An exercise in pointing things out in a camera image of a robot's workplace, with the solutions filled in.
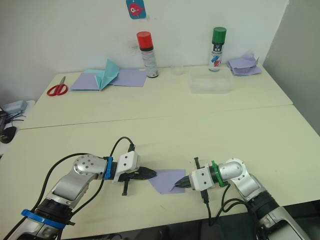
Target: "can label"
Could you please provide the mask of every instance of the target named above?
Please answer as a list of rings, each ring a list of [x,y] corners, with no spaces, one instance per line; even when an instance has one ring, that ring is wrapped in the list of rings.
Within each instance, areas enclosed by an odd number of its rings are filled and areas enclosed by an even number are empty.
[[[155,57],[155,51],[141,51],[143,64],[146,69],[146,75],[149,78],[154,78],[159,75],[157,64],[156,64],[156,57]]]
[[[219,69],[222,61],[222,51],[224,43],[213,43],[210,52],[209,69],[216,71]]]

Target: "clear plastic container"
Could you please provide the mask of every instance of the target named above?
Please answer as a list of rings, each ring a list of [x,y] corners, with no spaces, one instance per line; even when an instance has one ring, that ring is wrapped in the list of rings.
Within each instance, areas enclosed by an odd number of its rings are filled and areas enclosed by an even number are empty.
[[[233,76],[226,66],[221,66],[219,71],[210,71],[205,66],[193,67],[189,85],[193,94],[226,94],[232,90]]]

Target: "sticker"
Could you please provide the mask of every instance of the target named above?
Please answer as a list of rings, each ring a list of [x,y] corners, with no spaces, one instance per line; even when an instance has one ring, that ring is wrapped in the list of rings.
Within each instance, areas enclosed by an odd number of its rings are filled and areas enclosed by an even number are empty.
[[[144,0],[126,0],[126,6],[132,19],[145,19],[146,9]]]

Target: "spray can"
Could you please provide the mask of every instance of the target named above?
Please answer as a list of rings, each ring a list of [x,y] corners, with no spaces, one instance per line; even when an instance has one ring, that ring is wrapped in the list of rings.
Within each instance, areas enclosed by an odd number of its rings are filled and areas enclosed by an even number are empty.
[[[213,29],[212,47],[210,52],[209,70],[219,71],[222,60],[222,51],[225,44],[227,29],[218,26]]]
[[[138,32],[136,36],[138,38],[143,64],[146,69],[146,75],[149,78],[158,77],[159,73],[156,64],[156,57],[154,52],[154,45],[152,43],[151,33],[148,31],[141,31]]]

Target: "blue ring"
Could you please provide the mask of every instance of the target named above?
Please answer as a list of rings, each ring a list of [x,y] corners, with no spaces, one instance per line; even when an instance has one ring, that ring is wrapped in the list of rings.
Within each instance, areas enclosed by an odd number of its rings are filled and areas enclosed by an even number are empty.
[[[38,215],[30,212],[28,209],[22,210],[21,215],[28,217],[30,219],[33,219],[39,223],[47,224],[47,225],[54,227],[54,228],[57,228],[57,229],[64,229],[66,226],[63,223],[52,221],[52,220],[46,219],[44,217],[38,216]]]
[[[104,174],[104,180],[108,180],[111,176],[111,166],[112,166],[112,161],[113,161],[112,156],[108,156],[108,164],[106,166],[106,172]]]

